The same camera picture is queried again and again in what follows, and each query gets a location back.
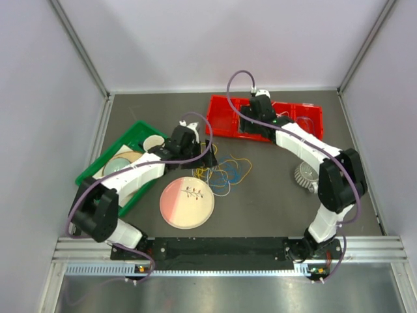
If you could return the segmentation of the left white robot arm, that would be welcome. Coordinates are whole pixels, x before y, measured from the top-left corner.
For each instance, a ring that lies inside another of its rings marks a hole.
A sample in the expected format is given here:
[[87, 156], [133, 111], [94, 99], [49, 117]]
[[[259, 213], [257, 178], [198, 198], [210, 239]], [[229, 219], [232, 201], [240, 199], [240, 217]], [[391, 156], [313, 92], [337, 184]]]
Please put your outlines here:
[[85, 178], [74, 198], [68, 223], [97, 243], [122, 245], [131, 257], [142, 258], [148, 249], [147, 236], [119, 218], [119, 202], [178, 167], [202, 168], [213, 163], [212, 139], [202, 144], [198, 124], [181, 123], [171, 137], [147, 149], [123, 169], [99, 179]]

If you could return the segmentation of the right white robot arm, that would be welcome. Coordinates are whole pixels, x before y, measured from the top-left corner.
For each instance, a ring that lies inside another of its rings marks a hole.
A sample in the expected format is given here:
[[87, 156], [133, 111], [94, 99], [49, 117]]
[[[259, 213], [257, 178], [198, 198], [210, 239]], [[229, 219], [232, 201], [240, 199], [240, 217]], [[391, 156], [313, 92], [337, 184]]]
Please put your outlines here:
[[300, 258], [321, 257], [337, 229], [347, 223], [347, 213], [359, 207], [361, 197], [367, 193], [359, 153], [332, 147], [290, 117], [277, 115], [268, 95], [251, 97], [248, 105], [240, 107], [238, 115], [244, 123], [243, 132], [258, 134], [292, 152], [317, 173], [320, 207], [304, 232]]

